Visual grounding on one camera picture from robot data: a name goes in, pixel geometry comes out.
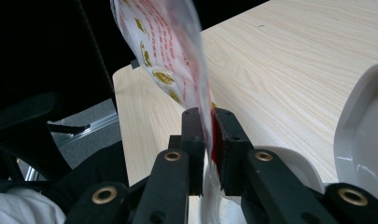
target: wooden table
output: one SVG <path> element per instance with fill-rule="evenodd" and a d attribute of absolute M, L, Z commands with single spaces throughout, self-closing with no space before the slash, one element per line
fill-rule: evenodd
<path fill-rule="evenodd" d="M 336 182 L 333 137 L 360 76 L 378 62 L 378 1 L 270 1 L 202 32 L 210 88 L 255 146 L 300 152 Z M 149 175 L 184 109 L 142 68 L 114 76 L 130 183 Z"/>

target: black chair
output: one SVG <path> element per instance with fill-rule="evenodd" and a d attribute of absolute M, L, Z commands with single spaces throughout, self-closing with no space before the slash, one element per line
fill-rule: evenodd
<path fill-rule="evenodd" d="M 77 127 L 48 121 L 116 106 L 111 76 L 133 59 L 109 1 L 0 0 L 0 179 L 23 179 L 17 158 L 48 180 L 69 172 L 51 132 Z"/>

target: light wood surface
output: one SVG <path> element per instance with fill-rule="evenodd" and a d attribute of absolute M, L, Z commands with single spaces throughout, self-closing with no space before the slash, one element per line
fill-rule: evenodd
<path fill-rule="evenodd" d="M 255 146 L 300 152 L 336 182 L 333 138 L 349 93 L 378 62 L 378 1 L 270 1 L 202 32 L 217 106 Z M 183 108 L 130 66 L 114 76 L 131 184 L 151 171 Z"/>

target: white cloth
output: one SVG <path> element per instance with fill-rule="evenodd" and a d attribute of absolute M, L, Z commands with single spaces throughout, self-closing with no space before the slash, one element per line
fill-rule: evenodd
<path fill-rule="evenodd" d="M 64 223 L 61 208 L 32 189 L 13 188 L 0 193 L 0 223 Z"/>

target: gray floor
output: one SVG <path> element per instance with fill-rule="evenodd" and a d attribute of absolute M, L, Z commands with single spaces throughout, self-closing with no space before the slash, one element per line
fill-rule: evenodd
<path fill-rule="evenodd" d="M 82 126 L 99 122 L 99 120 L 102 120 L 105 117 L 113 117 L 116 113 L 117 111 L 113 106 L 112 101 L 107 100 L 81 113 L 54 123 L 68 126 Z M 121 140 L 119 121 L 117 118 L 112 121 L 113 122 L 107 123 L 107 125 L 101 129 L 77 138 L 74 141 L 69 141 L 69 139 L 73 138 L 72 134 L 52 134 L 57 145 L 60 145 L 60 151 L 72 168 L 77 167 L 82 161 L 87 159 L 97 150 L 103 147 L 108 147 Z M 28 171 L 28 165 L 23 161 L 20 161 L 19 165 L 23 176 L 25 177 Z"/>

